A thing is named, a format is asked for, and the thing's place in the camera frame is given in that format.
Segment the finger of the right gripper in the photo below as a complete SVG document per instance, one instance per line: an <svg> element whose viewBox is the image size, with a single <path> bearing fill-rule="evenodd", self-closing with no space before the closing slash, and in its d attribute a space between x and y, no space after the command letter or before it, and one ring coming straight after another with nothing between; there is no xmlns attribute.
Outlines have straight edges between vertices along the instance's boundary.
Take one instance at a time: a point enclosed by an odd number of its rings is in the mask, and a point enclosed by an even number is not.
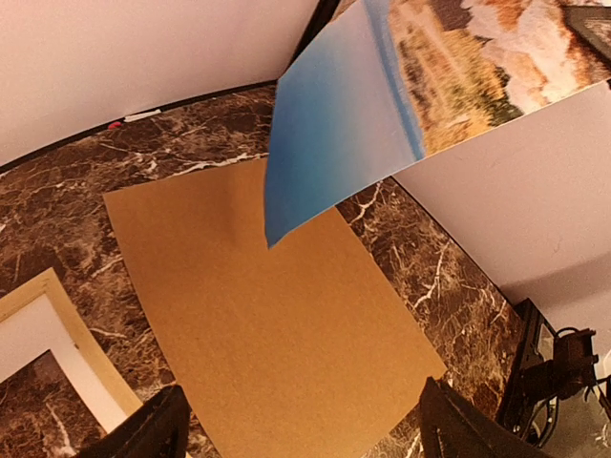
<svg viewBox="0 0 611 458"><path fill-rule="evenodd" d="M597 52L610 52L609 6L563 6L567 26Z"/></svg>

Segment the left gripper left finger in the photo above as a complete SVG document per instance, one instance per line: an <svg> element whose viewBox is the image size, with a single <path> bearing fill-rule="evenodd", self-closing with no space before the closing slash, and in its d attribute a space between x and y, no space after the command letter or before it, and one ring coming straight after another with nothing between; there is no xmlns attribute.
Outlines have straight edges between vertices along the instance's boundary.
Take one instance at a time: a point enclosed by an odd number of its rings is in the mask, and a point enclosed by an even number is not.
<svg viewBox="0 0 611 458"><path fill-rule="evenodd" d="M184 391L180 385L169 385L76 457L185 457L189 425L190 406Z"/></svg>

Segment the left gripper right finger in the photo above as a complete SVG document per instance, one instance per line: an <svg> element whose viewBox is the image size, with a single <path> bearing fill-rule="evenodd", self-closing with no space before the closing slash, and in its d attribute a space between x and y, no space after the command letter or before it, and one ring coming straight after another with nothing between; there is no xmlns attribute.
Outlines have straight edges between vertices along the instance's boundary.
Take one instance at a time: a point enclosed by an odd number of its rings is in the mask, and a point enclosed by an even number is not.
<svg viewBox="0 0 611 458"><path fill-rule="evenodd" d="M429 377L418 403L426 457L542 458L544 452L487 418L443 381Z"/></svg>

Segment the brown backing board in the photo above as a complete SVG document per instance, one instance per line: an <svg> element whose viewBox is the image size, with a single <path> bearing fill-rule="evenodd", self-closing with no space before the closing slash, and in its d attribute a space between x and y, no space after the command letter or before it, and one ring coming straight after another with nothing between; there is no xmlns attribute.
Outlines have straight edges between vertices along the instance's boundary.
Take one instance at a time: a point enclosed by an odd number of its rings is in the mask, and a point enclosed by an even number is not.
<svg viewBox="0 0 611 458"><path fill-rule="evenodd" d="M275 247L266 163L104 197L137 297L224 457L359 457L444 363L336 210Z"/></svg>

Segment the light wooden picture frame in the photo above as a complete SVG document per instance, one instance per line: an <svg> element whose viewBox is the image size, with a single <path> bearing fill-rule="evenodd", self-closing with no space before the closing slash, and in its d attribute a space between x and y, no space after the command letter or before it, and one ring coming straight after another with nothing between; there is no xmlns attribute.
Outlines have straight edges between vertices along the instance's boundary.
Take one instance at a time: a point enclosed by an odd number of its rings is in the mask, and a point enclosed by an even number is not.
<svg viewBox="0 0 611 458"><path fill-rule="evenodd" d="M142 406L51 268L1 298L1 379L47 351L105 432Z"/></svg>

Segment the blue landscape photo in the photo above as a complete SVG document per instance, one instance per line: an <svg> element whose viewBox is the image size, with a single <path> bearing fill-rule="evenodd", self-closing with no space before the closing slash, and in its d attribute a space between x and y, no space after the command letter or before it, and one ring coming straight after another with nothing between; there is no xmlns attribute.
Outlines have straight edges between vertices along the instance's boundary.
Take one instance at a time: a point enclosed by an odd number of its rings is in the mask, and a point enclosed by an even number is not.
<svg viewBox="0 0 611 458"><path fill-rule="evenodd" d="M279 79L264 233L610 75L569 22L606 1L356 1Z"/></svg>

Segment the white mat board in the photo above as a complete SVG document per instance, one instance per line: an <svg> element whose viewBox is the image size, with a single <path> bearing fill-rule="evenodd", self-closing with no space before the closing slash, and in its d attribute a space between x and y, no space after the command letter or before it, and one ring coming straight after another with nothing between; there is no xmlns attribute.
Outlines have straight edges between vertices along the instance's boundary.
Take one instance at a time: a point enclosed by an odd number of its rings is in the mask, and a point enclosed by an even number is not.
<svg viewBox="0 0 611 458"><path fill-rule="evenodd" d="M68 379L102 428L109 432L123 419L103 379L102 367L72 336L68 325L43 294L1 320L1 379L46 352L51 352L60 372Z"/></svg>

